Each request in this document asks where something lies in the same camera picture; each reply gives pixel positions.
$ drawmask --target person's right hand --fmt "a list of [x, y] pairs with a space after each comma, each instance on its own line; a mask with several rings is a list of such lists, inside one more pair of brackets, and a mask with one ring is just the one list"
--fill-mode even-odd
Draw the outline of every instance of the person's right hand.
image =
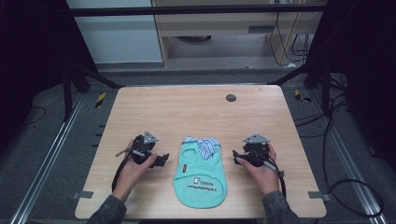
[[[270, 149], [270, 157], [273, 159], [273, 161], [275, 161], [276, 154], [274, 152], [274, 148], [271, 146], [271, 144], [268, 144], [268, 147]], [[255, 167], [244, 159], [236, 159], [256, 181], [257, 187], [259, 187], [263, 196], [266, 196], [267, 194], [274, 191], [279, 191], [279, 180], [275, 171], [271, 170], [266, 165]]]
[[[131, 140], [127, 148], [131, 148], [134, 139]], [[137, 184], [143, 174], [157, 159], [157, 154], [151, 154], [142, 164], [136, 164], [133, 159], [129, 159], [120, 172], [117, 180], [117, 186], [114, 188], [112, 195], [123, 203], [128, 199], [132, 188]]]

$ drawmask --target wire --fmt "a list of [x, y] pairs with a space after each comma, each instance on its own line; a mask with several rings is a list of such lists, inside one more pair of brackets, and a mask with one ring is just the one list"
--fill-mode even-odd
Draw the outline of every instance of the wire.
[[338, 80], [337, 78], [330, 76], [330, 79], [334, 83], [337, 89], [345, 91], [347, 89], [347, 86], [344, 84], [342, 80]]
[[[278, 32], [278, 34], [279, 34], [280, 43], [282, 44], [283, 53], [285, 54], [286, 58], [289, 59], [292, 63], [300, 62], [301, 60], [294, 60], [294, 59], [291, 59], [291, 58], [288, 56], [288, 53], [286, 52], [285, 44], [284, 44], [283, 39], [282, 39], [282, 35], [280, 34], [278, 21], [279, 21], [279, 12], [276, 13], [276, 21], [275, 21], [274, 29], [272, 30], [271, 35], [270, 35], [270, 46], [271, 46], [271, 51], [273, 52], [274, 55], [276, 55], [276, 54], [275, 54], [275, 51], [274, 51], [274, 48], [273, 48], [273, 46], [272, 46], [272, 37], [273, 37], [273, 34], [274, 34], [275, 29], [277, 28], [277, 32]], [[275, 57], [275, 61], [276, 61], [276, 63], [277, 63], [278, 65], [280, 65], [280, 66], [285, 66], [285, 65], [287, 65], [287, 64], [282, 64], [282, 63], [278, 62], [277, 59], [276, 59], [276, 57]]]
[[336, 32], [341, 28], [341, 26], [344, 24], [344, 22], [349, 18], [349, 16], [352, 14], [353, 10], [355, 9], [356, 5], [359, 3], [360, 0], [355, 0], [354, 5], [352, 8], [348, 11], [348, 13], [345, 15], [345, 17], [341, 20], [341, 22], [335, 27], [335, 29], [332, 30], [332, 32], [328, 35], [328, 37], [322, 41], [321, 45], [317, 47], [317, 50], [313, 51], [313, 53], [310, 55], [310, 58], [315, 58], [315, 54], [319, 52], [323, 46], [326, 46], [327, 43], [332, 39], [332, 37], [336, 34]]
[[312, 118], [312, 117], [315, 117], [315, 116], [319, 116], [319, 115], [324, 115], [324, 114], [321, 113], [321, 114], [316, 114], [316, 115], [310, 115], [310, 116], [303, 117], [303, 118], [300, 118], [300, 119], [294, 119], [294, 121], [296, 121], [296, 120], [301, 120], [301, 119], [309, 119], [309, 118]]
[[300, 137], [301, 138], [314, 138], [314, 137], [321, 137], [321, 136], [323, 136], [324, 135], [324, 133], [323, 134], [318, 134], [318, 135], [311, 135], [311, 136], [304, 136], [304, 135], [301, 135]]
[[308, 57], [308, 52], [309, 52], [309, 35], [305, 35], [303, 49], [294, 49], [297, 38], [300, 39], [300, 36], [296, 35], [294, 37], [293, 43], [291, 44], [291, 53], [295, 56], [302, 57], [301, 61], [304, 64], [306, 61], [306, 58]]
[[287, 195], [287, 194], [286, 194], [286, 184], [285, 184], [285, 179], [283, 178], [283, 172], [279, 171], [279, 168], [277, 167], [276, 162], [274, 161], [274, 159], [272, 159], [271, 157], [269, 157], [269, 159], [267, 159], [267, 158], [265, 158], [263, 155], [257, 153], [257, 152], [254, 151], [254, 150], [252, 150], [252, 151], [250, 151], [250, 152], [254, 153], [254, 154], [255, 154], [256, 156], [258, 156], [259, 158], [262, 158], [263, 161], [269, 162], [271, 165], [273, 165], [273, 166], [276, 168], [275, 172], [277, 172], [277, 176], [278, 176], [278, 178], [279, 178], [280, 187], [282, 188], [282, 194], [283, 194], [283, 196], [284, 196], [285, 199], [286, 199], [286, 198], [287, 198], [287, 197], [286, 197], [286, 195]]
[[[339, 97], [341, 97], [341, 96], [343, 96], [343, 95], [344, 95], [344, 94], [338, 95], [338, 96], [335, 97], [334, 100], [332, 101], [332, 105], [331, 105], [331, 107], [330, 107], [330, 109], [331, 109], [331, 110], [330, 110], [330, 111], [331, 111], [331, 114], [330, 114], [330, 116], [329, 116], [329, 121], [328, 121], [328, 124], [327, 124], [327, 126], [326, 126], [326, 131], [325, 131], [324, 136], [323, 136], [323, 145], [322, 145], [322, 170], [323, 170], [324, 180], [325, 180], [326, 185], [327, 185], [327, 188], [328, 188], [328, 194], [331, 194], [331, 195], [334, 197], [334, 199], [335, 199], [337, 202], [339, 202], [341, 205], [343, 205], [347, 210], [349, 210], [350, 212], [352, 212], [352, 213], [354, 213], [354, 214], [356, 214], [356, 215], [359, 215], [359, 216], [361, 216], [361, 217], [377, 217], [377, 216], [380, 216], [380, 215], [382, 214], [382, 212], [384, 211], [384, 203], [383, 203], [383, 200], [382, 200], [382, 198], [380, 197], [380, 195], [379, 195], [372, 187], [370, 187], [368, 184], [366, 184], [366, 183], [364, 183], [364, 182], [362, 182], [362, 181], [356, 180], [356, 179], [343, 179], [343, 180], [340, 180], [340, 181], [336, 182], [335, 184], [333, 184], [333, 185], [331, 186], [330, 183], [329, 183], [328, 176], [327, 176], [327, 171], [326, 171], [326, 139], [327, 139], [327, 134], [329, 133], [329, 131], [330, 131], [331, 127], [332, 127], [332, 123], [333, 123], [333, 121], [332, 121], [332, 112], [334, 111], [335, 108], [337, 108], [337, 107], [339, 107], [339, 106], [341, 106], [341, 105], [344, 105], [345, 102], [346, 102], [346, 100], [344, 100], [344, 101], [338, 103], [337, 105], [334, 105], [335, 99], [337, 99], [337, 98], [339, 98]], [[343, 201], [341, 201], [341, 200], [333, 193], [333, 190], [334, 190], [337, 186], [339, 186], [339, 185], [341, 185], [341, 184], [343, 184], [343, 183], [346, 183], [346, 182], [358, 183], [358, 184], [362, 184], [362, 185], [364, 185], [365, 187], [367, 187], [367, 188], [374, 194], [374, 196], [379, 200], [379, 207], [380, 207], [379, 211], [378, 211], [377, 213], [375, 213], [375, 214], [372, 214], [372, 215], [364, 214], [364, 213], [358, 212], [357, 210], [351, 208], [351, 207], [348, 206], [346, 203], [344, 203]]]
[[309, 20], [309, 19], [311, 19], [311, 18], [313, 18], [315, 15], [317, 15], [318, 13], [317, 12], [315, 12], [314, 14], [312, 14], [312, 15], [310, 15], [309, 17], [305, 17], [305, 18], [302, 18], [303, 20]]
[[300, 127], [300, 126], [309, 124], [309, 123], [311, 123], [311, 122], [313, 122], [313, 121], [315, 121], [315, 120], [317, 120], [317, 119], [320, 119], [320, 118], [323, 117], [323, 116], [324, 116], [324, 114], [320, 114], [320, 115], [316, 116], [315, 118], [313, 118], [313, 119], [311, 119], [311, 120], [309, 120], [309, 121], [306, 121], [306, 122], [301, 123], [301, 124], [296, 124], [296, 127]]
[[30, 122], [23, 123], [22, 125], [34, 124], [34, 123], [38, 122], [39, 120], [43, 119], [44, 116], [46, 116], [46, 114], [47, 114], [47, 110], [46, 110], [44, 107], [41, 107], [41, 106], [33, 106], [32, 109], [42, 109], [42, 110], [43, 110], [43, 114], [41, 115], [40, 118], [38, 118], [38, 119], [36, 119], [36, 120], [34, 120], [34, 121], [30, 121]]

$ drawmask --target table surface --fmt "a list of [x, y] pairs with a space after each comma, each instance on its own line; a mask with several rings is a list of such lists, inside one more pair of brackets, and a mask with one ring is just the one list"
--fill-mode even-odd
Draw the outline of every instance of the table surface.
[[[236, 101], [226, 96], [234, 94]], [[122, 157], [115, 155], [144, 131], [159, 138], [152, 152], [170, 153], [164, 167], [154, 167], [134, 187], [126, 202], [126, 218], [261, 218], [262, 196], [242, 166], [233, 163], [233, 150], [243, 152], [243, 139], [261, 134], [271, 140], [276, 163], [285, 171], [288, 202], [299, 217], [324, 217], [321, 199], [282, 90], [278, 86], [162, 86], [119, 90], [84, 186], [91, 199], [80, 198], [78, 218], [90, 217], [111, 194], [111, 182]], [[219, 206], [194, 209], [177, 198], [173, 177], [181, 142], [187, 136], [216, 137], [228, 193]]]

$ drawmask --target metal frame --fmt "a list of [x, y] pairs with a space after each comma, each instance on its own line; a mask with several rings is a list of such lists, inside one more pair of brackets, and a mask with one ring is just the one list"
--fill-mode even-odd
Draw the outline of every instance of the metal frame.
[[327, 4], [288, 4], [288, 5], [228, 5], [193, 7], [114, 7], [114, 8], [72, 8], [67, 10], [47, 10], [40, 13], [72, 16], [141, 16], [175, 14], [213, 14], [213, 13], [258, 13], [258, 12], [315, 12], [328, 11], [340, 7]]
[[[318, 108], [318, 111], [323, 112], [322, 106], [320, 106], [319, 103], [320, 97], [318, 96], [318, 94], [315, 91], [309, 91], [309, 92], [312, 96], [313, 102], [315, 102], [315, 105]], [[325, 118], [323, 118], [323, 122], [325, 123], [325, 126], [327, 126], [328, 121]], [[347, 152], [347, 147], [345, 146], [340, 134], [337, 132], [335, 125], [333, 125], [332, 128], [330, 129], [329, 135], [332, 141], [334, 142], [334, 149], [338, 155], [338, 158], [343, 164], [347, 176], [351, 179], [356, 179], [365, 183], [364, 178], [358, 166], [355, 164], [355, 162], [352, 160], [352, 157]], [[373, 215], [379, 212], [380, 208], [378, 202], [376, 201], [374, 194], [368, 188], [358, 184], [353, 184], [353, 188], [356, 194], [358, 195], [361, 201], [361, 205], [363, 206], [367, 214]], [[388, 223], [384, 214], [381, 214], [378, 217], [371, 217], [370, 221], [373, 224]]]
[[81, 108], [84, 95], [84, 93], [78, 94], [78, 98], [75, 101], [74, 110], [71, 113], [70, 118], [64, 122], [60, 131], [55, 137], [52, 146], [49, 149], [49, 153], [41, 164], [41, 167], [38, 170], [32, 185], [28, 189], [17, 211], [11, 218], [10, 223], [22, 224], [25, 223], [27, 218], [29, 217], [32, 208], [35, 205], [35, 201], [37, 200], [38, 195], [40, 194], [41, 190], [44, 187], [44, 184], [46, 183], [47, 177], [50, 174], [50, 170], [52, 169], [52, 166], [55, 163], [56, 158], [58, 157], [58, 154], [62, 149], [62, 146], [64, 145], [64, 140], [66, 139], [69, 131], [73, 126], [76, 116]]

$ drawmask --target sleeve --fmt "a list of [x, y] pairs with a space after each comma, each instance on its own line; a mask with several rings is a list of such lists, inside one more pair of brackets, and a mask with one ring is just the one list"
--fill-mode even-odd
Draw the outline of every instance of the sleeve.
[[280, 191], [272, 192], [262, 198], [262, 205], [269, 224], [301, 223]]
[[126, 207], [123, 202], [116, 197], [109, 195], [107, 199], [102, 203], [100, 208], [92, 214], [87, 223], [118, 224], [122, 222], [125, 213]]

